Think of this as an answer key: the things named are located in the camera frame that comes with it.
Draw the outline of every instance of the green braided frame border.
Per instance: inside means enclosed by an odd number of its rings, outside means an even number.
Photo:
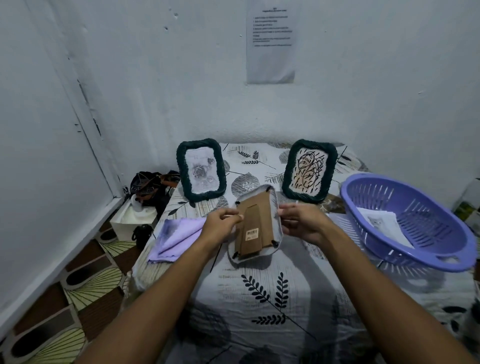
[[[327,161],[325,162],[325,173],[322,177],[322,187],[316,196],[310,196],[307,194],[301,194],[298,192],[293,192],[289,186],[292,183],[292,173],[297,163],[297,153],[301,148],[307,149],[320,149],[328,154]],[[335,171],[336,159],[338,153],[336,148],[331,143],[317,143],[310,140],[300,139],[297,140],[290,149],[288,154],[287,167],[285,168],[285,177],[282,183],[282,191],[286,197],[291,198],[292,200],[301,200],[304,202],[310,202],[313,204],[318,204],[322,202],[325,197],[327,197],[328,190],[330,189],[330,183],[332,182],[333,172]]]
[[[192,183],[188,177],[188,166],[185,160],[185,154],[188,149],[196,149],[207,146],[213,149],[213,155],[216,159],[216,174],[220,181],[220,186],[216,191],[208,191],[203,194],[194,194],[192,192]],[[211,198],[220,197],[227,189],[227,179],[225,177],[225,167],[223,165],[222,149],[215,139],[207,138],[203,140],[194,140],[191,142],[181,142],[177,148],[177,164],[180,169],[180,179],[183,186],[183,193],[189,201],[199,202]]]

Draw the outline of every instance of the person's left hand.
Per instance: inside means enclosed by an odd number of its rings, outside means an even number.
[[[243,215],[238,213],[235,208],[219,208],[209,213],[198,240],[207,249],[217,247],[232,232],[234,225],[243,221]]]

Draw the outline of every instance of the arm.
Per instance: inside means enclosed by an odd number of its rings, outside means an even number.
[[[368,260],[314,205],[281,205],[282,229],[317,245],[388,363],[475,363],[428,312]]]
[[[107,326],[76,363],[154,363],[212,252],[242,221],[237,214],[237,210],[225,208],[210,213],[197,241]]]

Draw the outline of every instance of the folded purple cloth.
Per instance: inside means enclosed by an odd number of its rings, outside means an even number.
[[[165,220],[155,245],[148,255],[148,261],[175,262],[198,239],[205,220],[206,218]]]

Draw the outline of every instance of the floor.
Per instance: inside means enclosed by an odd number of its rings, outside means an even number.
[[[0,364],[72,363],[117,316],[139,255],[103,224],[5,338]]]

